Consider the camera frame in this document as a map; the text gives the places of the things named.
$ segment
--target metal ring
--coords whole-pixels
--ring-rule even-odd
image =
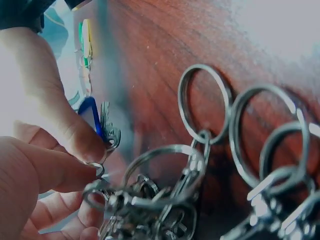
[[[102,203],[99,203],[95,200],[92,201],[89,196],[91,196],[92,194],[98,194],[98,195],[102,196],[105,199],[105,201],[107,201],[106,196],[102,192],[102,190],[105,188],[105,186],[106,186],[106,183],[103,182],[103,180],[101,180],[101,179],[95,180],[94,182],[89,183],[85,186],[83,194],[82,194],[84,201],[91,208],[97,209],[101,212],[105,211],[105,206]]]
[[[136,158],[127,168],[123,178],[122,178],[122,186],[126,186],[128,184],[128,180],[132,173],[143,163],[151,160],[152,158],[162,155],[162,154],[176,154],[181,153],[188,156],[192,156],[191,161],[187,163],[187,166],[191,171],[197,171],[198,176],[195,178],[195,181],[191,183],[191,185],[183,192],[175,196],[174,198],[165,197],[159,199],[157,201],[152,201],[152,199],[140,198],[140,197],[132,197],[127,192],[124,192],[125,201],[132,206],[136,206],[139,208],[146,209],[163,209],[166,205],[177,205],[184,202],[186,199],[190,198],[197,186],[201,184],[201,181],[206,173],[205,160],[202,154],[196,149],[182,144],[172,144],[163,147],[159,147],[150,151],[145,152]]]
[[[265,144],[260,153],[260,162],[259,162],[259,176],[260,180],[263,180],[268,175],[268,163],[271,159],[270,156],[274,151],[276,144],[283,139],[285,135],[292,134],[297,131],[301,131],[302,127],[298,121],[293,121],[286,123],[277,129],[275,129],[272,134],[267,138]],[[308,131],[320,138],[320,127],[317,124],[310,123]],[[275,186],[273,188],[273,193],[278,194],[283,192],[285,189],[282,185]]]
[[[88,165],[95,167],[96,170],[96,177],[99,179],[102,177],[103,174],[105,174],[105,167],[100,164],[100,163],[96,163],[96,162],[90,162],[88,163]]]
[[[223,96],[223,101],[224,101],[224,123],[221,132],[214,138],[210,139],[210,145],[213,144],[218,144],[222,141],[223,137],[226,135],[228,131],[228,126],[229,126],[229,121],[230,121],[230,110],[231,110],[231,102],[232,102],[232,95],[230,88],[228,85],[225,83],[225,81],[222,80],[222,78],[219,76],[219,74],[210,66],[205,65],[205,64],[195,64],[190,67],[188,67],[184,73],[181,76],[179,86],[178,86],[178,107],[179,107],[179,112],[180,116],[182,118],[182,122],[188,131],[188,133],[196,139],[199,143],[205,144],[206,139],[203,137],[199,136],[196,133],[194,124],[191,120],[191,114],[188,109],[188,103],[187,103],[187,88],[188,84],[190,82],[191,76],[194,74],[195,71],[197,70],[205,70],[207,71],[216,81],[218,84],[222,96]]]
[[[108,182],[105,181],[104,179],[98,179],[85,186],[82,196],[83,196],[83,200],[91,208],[97,209],[100,212],[105,212],[107,210],[105,205],[108,204],[109,199],[108,199],[108,196],[106,196],[106,194],[103,191],[113,193],[113,192],[122,191],[122,190],[128,190],[128,189],[127,188],[124,189],[123,187],[111,187],[109,186]],[[91,196],[92,194],[98,194],[102,196],[105,200],[105,205],[95,200],[91,200],[89,196]]]
[[[291,114],[294,115],[301,125],[302,132],[302,154],[300,159],[300,164],[295,175],[286,180],[281,188],[288,189],[293,186],[296,182],[300,182],[306,172],[306,164],[309,155],[309,142],[310,142],[310,133],[308,130],[308,125],[303,116],[303,112],[300,108],[296,106],[293,100],[288,96],[288,94],[282,90],[280,87],[274,86],[272,84],[258,84],[250,87],[243,93],[239,94],[235,99],[229,125],[229,141],[230,148],[232,153],[232,158],[235,163],[236,169],[243,180],[252,188],[255,188],[259,183],[259,179],[249,170],[245,164],[240,149],[240,117],[242,116],[243,110],[247,105],[248,101],[255,95],[259,94],[262,91],[269,91],[278,97],[280,97],[284,103],[287,105]]]
[[[81,57],[79,58],[80,68],[82,68],[82,67],[89,68],[89,67],[91,66],[91,64],[92,64],[92,57],[89,56],[87,59],[88,59],[88,66],[85,66],[84,63],[82,63],[82,62],[85,61],[85,55],[83,55],[83,54],[81,55]]]

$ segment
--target wood grain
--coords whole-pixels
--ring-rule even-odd
[[[91,24],[93,95],[98,104],[110,102],[111,119],[122,133],[107,167],[123,172],[147,150],[191,143],[178,111],[177,90],[183,71],[196,63],[216,68],[235,97],[258,83],[288,89],[316,121],[320,117],[320,16],[316,12],[320,3],[307,2],[94,0],[81,8],[75,20],[89,18]],[[189,101],[197,128],[217,135],[224,122],[224,103],[207,73],[195,75]],[[250,101],[241,132],[253,171],[258,173],[259,154],[270,132],[292,119],[281,100],[270,93]],[[308,170],[320,183],[317,141],[312,140]],[[288,137],[276,151],[274,167],[296,163],[300,152],[300,135]],[[185,163],[181,157],[163,157],[141,171],[168,184],[179,177]],[[231,204],[248,207],[250,189],[234,167],[228,140],[211,148],[209,165],[205,212]],[[299,201],[304,197],[296,195]]]

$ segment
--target bundle of keys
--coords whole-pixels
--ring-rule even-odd
[[[128,185],[132,173],[143,163],[162,154],[182,153],[190,156],[180,180],[174,188],[158,186],[147,176],[138,175]],[[127,168],[120,186],[112,187],[98,179],[86,186],[84,200],[93,208],[112,213],[99,231],[101,240],[191,240],[197,222],[197,210],[192,205],[195,192],[205,175],[205,159],[188,145],[168,145],[148,151]],[[95,201],[92,194],[104,197],[105,204]]]
[[[224,101],[225,113],[222,130],[212,137],[207,129],[197,131],[188,108],[188,85],[195,71],[205,70],[217,82]],[[240,118],[248,101],[256,94],[271,92],[284,101],[296,121],[276,128],[266,140],[259,159],[259,178],[245,164],[240,144]],[[314,180],[307,173],[310,135],[320,138],[320,127],[308,123],[301,108],[292,100],[289,93],[271,84],[258,84],[240,93],[233,102],[227,83],[213,68],[195,64],[187,68],[179,82],[177,91],[178,109],[185,129],[193,137],[190,146],[173,144],[149,150],[136,158],[128,167],[119,186],[111,186],[103,179],[86,186],[83,197],[93,208],[112,214],[99,230],[100,240],[193,240],[197,228],[200,209],[197,201],[201,198],[202,183],[205,177],[210,149],[219,145],[228,135],[232,158],[243,180],[252,188],[247,201],[252,207],[249,216],[221,240],[246,240],[260,231],[268,231],[283,240],[311,240],[319,237],[319,222],[311,220],[314,206],[320,201]],[[104,103],[104,113],[108,104]],[[120,139],[120,131],[109,123],[108,114],[101,116],[103,137],[115,142]],[[268,166],[277,143],[287,134],[301,131],[302,153],[296,165],[283,166],[269,172]],[[198,151],[197,145],[204,148]],[[186,167],[174,187],[159,189],[146,175],[138,175],[133,184],[128,184],[134,171],[143,163],[164,154],[182,153],[188,156]],[[292,211],[282,202],[281,195],[304,183],[308,198]],[[104,198],[101,204],[95,201],[94,194]]]

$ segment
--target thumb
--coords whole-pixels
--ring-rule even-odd
[[[68,153],[87,163],[103,163],[107,148],[93,128],[69,105],[62,92],[40,104],[38,126],[51,134]]]

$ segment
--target silver key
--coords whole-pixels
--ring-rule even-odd
[[[113,123],[109,120],[109,105],[108,101],[104,101],[101,104],[100,123],[103,129],[105,141],[111,143],[110,149],[115,149],[120,144],[121,131],[113,126]]]

